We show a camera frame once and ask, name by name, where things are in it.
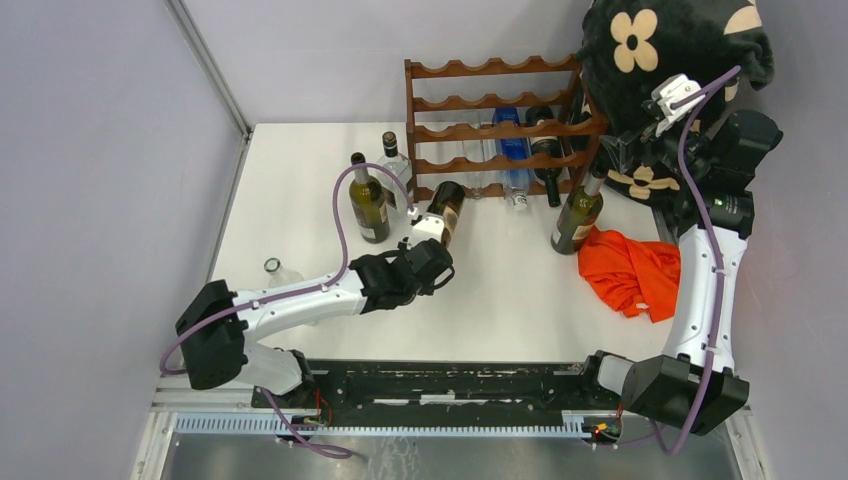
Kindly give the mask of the green wine bottle white label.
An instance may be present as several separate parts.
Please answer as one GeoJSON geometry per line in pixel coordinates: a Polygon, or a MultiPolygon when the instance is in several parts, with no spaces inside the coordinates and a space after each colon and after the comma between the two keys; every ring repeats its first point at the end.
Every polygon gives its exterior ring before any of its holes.
{"type": "MultiPolygon", "coordinates": [[[[554,118],[552,109],[547,106],[532,106],[525,112],[525,122],[528,126],[535,126],[546,120],[554,118]]],[[[529,147],[532,155],[545,154],[550,158],[563,158],[564,152],[560,140],[556,136],[530,137],[529,147]]],[[[536,177],[544,184],[547,202],[550,207],[559,207],[561,198],[559,193],[559,178],[563,169],[536,168],[536,177]]]]}

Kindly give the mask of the blue square bottle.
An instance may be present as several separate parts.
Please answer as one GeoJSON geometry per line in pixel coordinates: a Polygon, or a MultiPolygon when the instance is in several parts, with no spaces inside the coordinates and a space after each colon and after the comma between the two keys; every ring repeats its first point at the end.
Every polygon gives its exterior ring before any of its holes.
{"type": "MultiPolygon", "coordinates": [[[[499,125],[503,122],[520,125],[518,110],[515,107],[501,107],[494,110],[492,124],[499,125]]],[[[496,151],[504,155],[511,162],[524,162],[528,159],[525,138],[503,138],[496,140],[496,151]]],[[[507,169],[499,172],[499,180],[504,190],[504,197],[515,211],[522,211],[528,207],[528,192],[530,190],[533,174],[527,168],[507,169]]]]}

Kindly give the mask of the green wine bottle front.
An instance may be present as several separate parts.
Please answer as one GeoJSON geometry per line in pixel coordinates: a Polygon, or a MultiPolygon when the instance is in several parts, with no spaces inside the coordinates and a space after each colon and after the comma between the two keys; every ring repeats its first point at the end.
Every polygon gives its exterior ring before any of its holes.
{"type": "Polygon", "coordinates": [[[446,248],[453,239],[465,197],[462,185],[450,180],[443,181],[437,186],[426,210],[427,213],[438,215],[444,220],[441,243],[446,248]]]}

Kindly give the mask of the small clear glass bottle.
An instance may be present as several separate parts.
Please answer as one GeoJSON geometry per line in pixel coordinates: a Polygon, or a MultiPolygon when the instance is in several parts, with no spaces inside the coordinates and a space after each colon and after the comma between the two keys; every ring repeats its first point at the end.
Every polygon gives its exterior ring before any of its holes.
{"type": "MultiPolygon", "coordinates": [[[[481,126],[479,110],[468,110],[463,113],[463,120],[472,128],[481,126]]],[[[483,140],[472,139],[463,141],[464,154],[470,163],[483,163],[488,160],[486,145],[483,140]]],[[[489,184],[488,172],[482,170],[469,171],[465,174],[466,183],[474,200],[484,197],[484,189],[489,184]]]]}

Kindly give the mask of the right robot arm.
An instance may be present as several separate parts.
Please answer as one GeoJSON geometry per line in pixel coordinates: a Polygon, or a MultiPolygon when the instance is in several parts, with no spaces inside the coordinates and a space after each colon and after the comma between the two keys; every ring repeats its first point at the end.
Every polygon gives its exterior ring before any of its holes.
{"type": "Polygon", "coordinates": [[[647,360],[589,356],[577,382],[585,405],[602,408],[618,396],[626,411],[703,436],[747,403],[750,385],[736,373],[731,341],[736,280],[755,218],[747,187],[782,138],[772,118],[743,109],[713,138],[688,144],[697,189],[675,205],[682,278],[669,337],[647,360]]]}

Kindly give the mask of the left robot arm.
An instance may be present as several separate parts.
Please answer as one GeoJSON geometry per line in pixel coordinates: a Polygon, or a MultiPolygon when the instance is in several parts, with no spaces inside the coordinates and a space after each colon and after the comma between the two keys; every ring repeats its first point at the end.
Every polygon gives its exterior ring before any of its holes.
{"type": "Polygon", "coordinates": [[[290,407],[306,405],[314,381],[302,353],[263,344],[297,326],[377,310],[394,310],[433,294],[455,273],[439,241],[363,255],[343,275],[283,287],[232,291],[223,280],[204,285],[175,325],[192,389],[235,381],[264,388],[290,407]]]}

